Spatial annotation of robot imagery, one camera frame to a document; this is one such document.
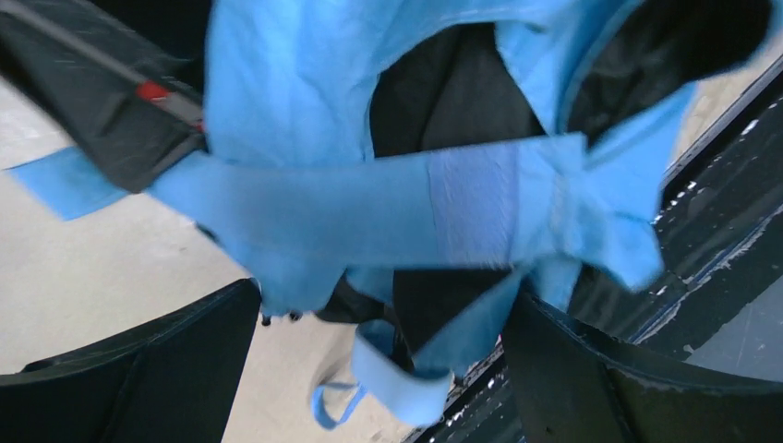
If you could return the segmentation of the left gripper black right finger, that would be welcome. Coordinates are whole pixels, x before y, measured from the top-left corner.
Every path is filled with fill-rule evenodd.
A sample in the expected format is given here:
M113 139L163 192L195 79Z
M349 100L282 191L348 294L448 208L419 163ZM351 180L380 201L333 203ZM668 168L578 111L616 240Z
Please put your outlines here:
M778 442L782 386L617 340L518 293L501 334L530 442Z

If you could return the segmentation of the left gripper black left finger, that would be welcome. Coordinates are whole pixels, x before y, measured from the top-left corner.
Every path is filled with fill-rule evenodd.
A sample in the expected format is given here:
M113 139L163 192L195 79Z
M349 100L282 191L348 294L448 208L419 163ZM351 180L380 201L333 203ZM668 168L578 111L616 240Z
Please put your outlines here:
M218 442L258 321L235 281L163 317L1 378L5 442Z

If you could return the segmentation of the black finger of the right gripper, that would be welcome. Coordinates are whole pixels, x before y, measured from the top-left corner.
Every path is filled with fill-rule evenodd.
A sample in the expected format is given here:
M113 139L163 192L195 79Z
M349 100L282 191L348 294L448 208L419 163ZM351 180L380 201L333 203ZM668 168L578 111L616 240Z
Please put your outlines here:
M5 1L1 74L138 193L206 147L205 1Z

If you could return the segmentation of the light blue folding umbrella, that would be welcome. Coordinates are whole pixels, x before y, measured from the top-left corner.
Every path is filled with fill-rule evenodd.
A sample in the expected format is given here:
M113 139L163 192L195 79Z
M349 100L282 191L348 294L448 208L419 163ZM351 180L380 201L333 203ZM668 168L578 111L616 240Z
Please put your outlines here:
M206 1L204 150L145 193L254 278L265 317L355 324L350 388L435 424L530 284L663 270L660 187L695 84L778 1ZM137 194L78 145L12 174L72 220Z

